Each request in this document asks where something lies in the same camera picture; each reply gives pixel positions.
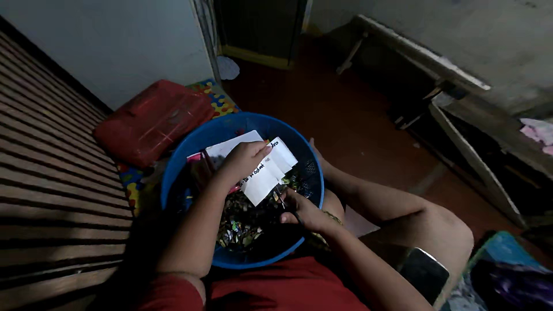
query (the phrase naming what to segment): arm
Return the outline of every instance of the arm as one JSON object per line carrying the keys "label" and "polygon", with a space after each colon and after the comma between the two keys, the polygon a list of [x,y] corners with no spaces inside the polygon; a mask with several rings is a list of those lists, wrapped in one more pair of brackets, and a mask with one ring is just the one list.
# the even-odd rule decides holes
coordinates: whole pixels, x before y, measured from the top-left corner
{"label": "arm", "polygon": [[174,273],[188,280],[205,302],[205,289],[200,278],[207,275],[211,268],[228,190],[253,172],[270,151],[271,148],[266,147],[264,142],[240,143],[232,150],[190,206],[158,263],[158,272]]}
{"label": "arm", "polygon": [[[309,200],[290,189],[286,191],[286,200],[297,206],[307,229],[325,238],[375,310],[433,310],[396,270]],[[298,223],[288,212],[282,214],[280,221]]]}
{"label": "arm", "polygon": [[371,183],[342,172],[322,157],[315,147],[313,138],[310,139],[310,144],[317,154],[323,175],[330,184],[331,190],[345,199],[347,205],[368,221],[380,224],[383,221],[435,207],[435,204],[414,194]]}

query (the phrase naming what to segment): white cloth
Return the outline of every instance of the white cloth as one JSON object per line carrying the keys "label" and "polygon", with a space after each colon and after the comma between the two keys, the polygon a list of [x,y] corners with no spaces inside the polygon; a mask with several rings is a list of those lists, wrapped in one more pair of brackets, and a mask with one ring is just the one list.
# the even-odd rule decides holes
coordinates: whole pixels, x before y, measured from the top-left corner
{"label": "white cloth", "polygon": [[553,156],[553,124],[535,119],[522,118],[520,121],[525,125],[520,131],[536,142],[543,142],[544,153]]}
{"label": "white cloth", "polygon": [[217,67],[219,67],[221,80],[233,80],[240,73],[238,64],[226,56],[217,56]]}

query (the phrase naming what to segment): right hand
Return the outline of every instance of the right hand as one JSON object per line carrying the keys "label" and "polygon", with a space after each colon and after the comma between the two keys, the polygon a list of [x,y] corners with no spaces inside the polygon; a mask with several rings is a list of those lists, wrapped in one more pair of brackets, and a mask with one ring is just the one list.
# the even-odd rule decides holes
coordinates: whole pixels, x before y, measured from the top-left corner
{"label": "right hand", "polygon": [[234,185],[250,175],[271,150],[265,142],[239,143],[227,155],[217,174]]}
{"label": "right hand", "polygon": [[[323,211],[317,208],[309,199],[287,188],[283,195],[284,201],[295,208],[298,215],[304,222],[304,226],[309,231],[315,233],[324,233],[326,230],[338,225],[333,219],[325,215]],[[290,212],[284,212],[280,216],[281,224],[298,224],[296,217]]]}

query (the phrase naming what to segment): scissors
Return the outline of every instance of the scissors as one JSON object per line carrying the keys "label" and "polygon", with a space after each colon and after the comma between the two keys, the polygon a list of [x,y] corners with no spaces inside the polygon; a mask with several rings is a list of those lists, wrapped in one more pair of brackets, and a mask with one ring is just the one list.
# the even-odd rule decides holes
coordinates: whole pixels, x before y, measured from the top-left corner
{"label": "scissors", "polygon": [[280,204],[282,205],[282,208],[285,210],[285,211],[288,211],[290,212],[294,217],[296,217],[296,219],[298,220],[298,222],[300,223],[300,225],[304,225],[304,221],[301,219],[300,215],[298,215],[298,212],[297,212],[297,203],[296,203],[296,208],[290,208],[290,207],[287,207],[287,204],[284,203],[284,200],[282,199],[282,195],[280,193],[280,191],[278,190],[277,187],[275,187],[275,190],[276,190],[276,194],[278,196],[278,198],[280,199]]}

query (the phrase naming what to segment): dark floor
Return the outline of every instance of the dark floor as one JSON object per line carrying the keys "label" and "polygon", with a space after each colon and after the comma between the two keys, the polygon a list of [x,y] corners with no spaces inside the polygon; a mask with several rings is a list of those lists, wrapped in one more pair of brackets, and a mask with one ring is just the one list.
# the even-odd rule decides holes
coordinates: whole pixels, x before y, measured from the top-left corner
{"label": "dark floor", "polygon": [[[418,193],[453,211],[479,241],[488,230],[521,230],[455,174],[440,171],[440,161],[405,131],[397,131],[386,111],[390,103],[360,80],[353,70],[341,76],[328,56],[304,43],[292,70],[278,70],[235,59],[240,74],[223,87],[244,111],[276,117],[306,138],[315,138],[322,155],[357,177]],[[524,247],[546,267],[553,261],[529,242]]]}

